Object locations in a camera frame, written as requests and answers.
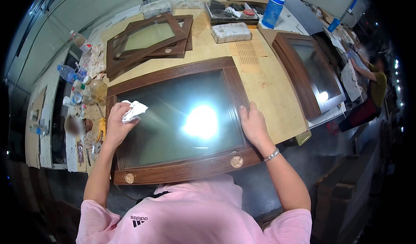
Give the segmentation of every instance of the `yellow plywood tabletop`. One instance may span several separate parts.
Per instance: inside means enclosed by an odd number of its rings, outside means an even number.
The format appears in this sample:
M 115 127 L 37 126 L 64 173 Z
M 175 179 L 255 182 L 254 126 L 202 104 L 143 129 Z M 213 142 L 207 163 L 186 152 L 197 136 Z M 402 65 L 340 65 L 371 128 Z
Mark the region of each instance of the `yellow plywood tabletop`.
M 175 10 L 175 15 L 188 14 L 193 15 L 195 19 L 199 14 L 204 14 L 204 10 Z M 138 14 L 103 31 L 101 39 L 105 46 L 107 46 L 107 40 L 124 31 L 128 23 L 142 19 L 143 14 Z M 192 37 L 193 50 L 187 51 L 184 58 L 151 59 L 119 75 L 112 81 L 109 81 L 107 78 L 104 81 L 108 86 L 112 86 L 157 70 L 206 59 L 232 56 L 241 76 L 248 99 L 256 102 L 258 109 L 263 112 L 273 142 L 275 144 L 283 142 L 305 132 L 308 127 L 286 71 L 278 59 L 276 59 L 276 56 L 260 32 L 257 29 L 251 29 L 251 31 L 253 34 L 253 42 L 256 41 L 257 43 L 259 41 L 259 44 L 262 46 L 261 54 L 267 55 L 266 57 L 257 57 L 256 64 L 259 65 L 260 72 L 243 71 L 240 63 L 243 58 L 232 54 L 230 43 L 216 44 L 211 36 L 207 22 L 206 27 L 198 37 Z

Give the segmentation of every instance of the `worker in green shirt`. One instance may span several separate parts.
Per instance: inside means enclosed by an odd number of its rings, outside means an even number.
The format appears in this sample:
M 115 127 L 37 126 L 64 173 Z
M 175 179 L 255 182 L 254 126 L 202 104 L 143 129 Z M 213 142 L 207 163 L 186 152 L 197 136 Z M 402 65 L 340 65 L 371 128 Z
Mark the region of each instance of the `worker in green shirt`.
M 335 134 L 340 131 L 350 130 L 353 127 L 365 124 L 372 121 L 375 117 L 378 117 L 381 112 L 384 95 L 386 94 L 387 77 L 385 73 L 388 66 L 386 58 L 383 55 L 378 55 L 375 64 L 371 64 L 362 57 L 356 48 L 353 49 L 370 70 L 368 71 L 358 67 L 355 61 L 351 59 L 354 69 L 370 81 L 367 89 L 367 100 L 353 109 L 348 117 L 338 124 L 338 127 L 334 131 Z

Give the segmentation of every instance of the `red jar lid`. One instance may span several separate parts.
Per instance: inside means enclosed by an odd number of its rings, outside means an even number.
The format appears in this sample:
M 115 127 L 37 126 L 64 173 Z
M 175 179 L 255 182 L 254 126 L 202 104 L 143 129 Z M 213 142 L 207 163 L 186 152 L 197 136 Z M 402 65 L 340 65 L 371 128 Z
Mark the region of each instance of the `red jar lid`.
M 244 14 L 248 15 L 248 16 L 252 16 L 254 15 L 254 11 L 251 9 L 244 9 Z

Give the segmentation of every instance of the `hand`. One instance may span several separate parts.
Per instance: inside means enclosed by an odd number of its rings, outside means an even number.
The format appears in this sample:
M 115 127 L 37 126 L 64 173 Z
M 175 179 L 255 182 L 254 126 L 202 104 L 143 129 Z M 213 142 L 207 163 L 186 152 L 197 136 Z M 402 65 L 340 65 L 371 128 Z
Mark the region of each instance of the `hand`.
M 123 124 L 123 115 L 130 109 L 132 109 L 130 104 L 125 102 L 116 103 L 111 108 L 110 116 L 107 120 L 107 136 L 104 141 L 105 143 L 111 144 L 112 147 L 117 148 L 126 138 L 128 132 L 130 132 L 130 130 L 132 130 L 132 128 L 140 121 L 140 119 L 135 119 L 127 124 Z
M 355 60 L 353 58 L 350 58 L 351 63 L 352 63 L 352 67 L 354 67 L 354 69 L 356 69 L 357 65 L 355 64 Z
M 250 112 L 240 106 L 242 130 L 247 139 L 260 151 L 264 158 L 271 155 L 276 146 L 267 132 L 266 120 L 263 113 L 257 109 L 254 102 L 250 102 Z

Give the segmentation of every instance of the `adidas logo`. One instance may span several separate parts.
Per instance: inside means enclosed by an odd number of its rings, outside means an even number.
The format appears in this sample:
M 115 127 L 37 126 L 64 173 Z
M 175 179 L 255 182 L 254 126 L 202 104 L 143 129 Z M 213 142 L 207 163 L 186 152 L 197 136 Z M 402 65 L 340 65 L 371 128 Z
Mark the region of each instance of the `adidas logo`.
M 133 220 L 133 228 L 141 225 L 145 221 L 147 221 L 147 217 L 140 217 L 140 216 L 130 216 L 130 219 Z

